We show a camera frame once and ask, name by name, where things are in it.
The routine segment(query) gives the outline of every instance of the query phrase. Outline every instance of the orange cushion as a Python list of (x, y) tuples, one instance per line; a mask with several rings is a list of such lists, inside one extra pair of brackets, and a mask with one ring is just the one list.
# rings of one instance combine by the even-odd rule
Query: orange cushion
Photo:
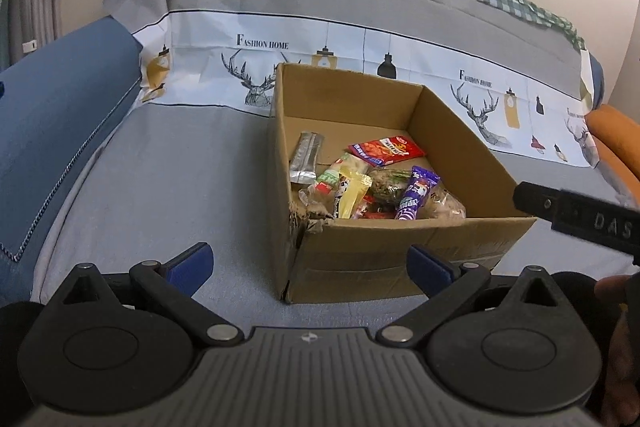
[(606, 104), (591, 111), (585, 120), (591, 134), (640, 179), (640, 124)]
[(609, 149), (609, 147), (604, 145), (604, 143), (598, 140), (595, 136), (593, 137), (593, 140), (596, 142), (600, 159), (611, 167), (612, 171), (620, 177), (626, 185), (626, 188), (629, 189), (629, 192), (634, 195), (636, 201), (640, 202), (640, 180), (638, 180), (638, 178), (634, 176), (633, 172), (631, 172), (628, 167), (622, 163), (620, 158), (613, 154), (613, 151)]

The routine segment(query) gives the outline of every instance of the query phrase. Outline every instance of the ribbed gray plate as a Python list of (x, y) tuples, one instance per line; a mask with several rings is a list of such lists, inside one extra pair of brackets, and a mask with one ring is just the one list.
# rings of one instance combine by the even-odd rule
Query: ribbed gray plate
[(157, 403), (111, 417), (39, 407), (24, 427), (598, 427), (579, 409), (508, 418), (441, 390), (417, 355), (357, 329), (256, 328), (236, 347), (209, 349), (188, 381)]

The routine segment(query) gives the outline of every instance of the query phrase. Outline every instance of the triangular hole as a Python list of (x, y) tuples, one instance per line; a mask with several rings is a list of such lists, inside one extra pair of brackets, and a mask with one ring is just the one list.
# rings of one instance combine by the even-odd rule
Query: triangular hole
[(91, 278), (78, 277), (74, 287), (65, 297), (63, 301), (64, 304), (78, 304), (80, 302), (94, 302), (98, 301), (100, 297), (98, 296), (98, 292), (94, 288), (94, 284), (91, 281)]
[(553, 298), (545, 283), (540, 279), (535, 279), (527, 289), (524, 301), (527, 304), (537, 304), (539, 306), (557, 306), (558, 303)]

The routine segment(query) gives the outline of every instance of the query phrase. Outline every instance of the metal screw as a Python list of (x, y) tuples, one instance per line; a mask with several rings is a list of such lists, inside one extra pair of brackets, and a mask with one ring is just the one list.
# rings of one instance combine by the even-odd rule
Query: metal screw
[(232, 341), (238, 333), (238, 328), (231, 324), (216, 324), (207, 330), (207, 336), (214, 341)]
[(391, 342), (406, 342), (414, 336), (414, 332), (404, 326), (388, 326), (382, 330), (382, 336)]

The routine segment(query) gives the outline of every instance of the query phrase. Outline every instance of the open cardboard box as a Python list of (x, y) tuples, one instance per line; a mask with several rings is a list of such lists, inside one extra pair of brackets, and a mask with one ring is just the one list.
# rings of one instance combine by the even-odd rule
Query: open cardboard box
[[(418, 295), (405, 270), (411, 245), (493, 268), (535, 221), (513, 206), (516, 182), (440, 99), (417, 84), (299, 64), (278, 67), (271, 104), (271, 242), (276, 288), (290, 303)], [(318, 174), (353, 143), (402, 135), (426, 153), (393, 165), (440, 175), (467, 218), (312, 219), (289, 183), (300, 133), (324, 136)]]

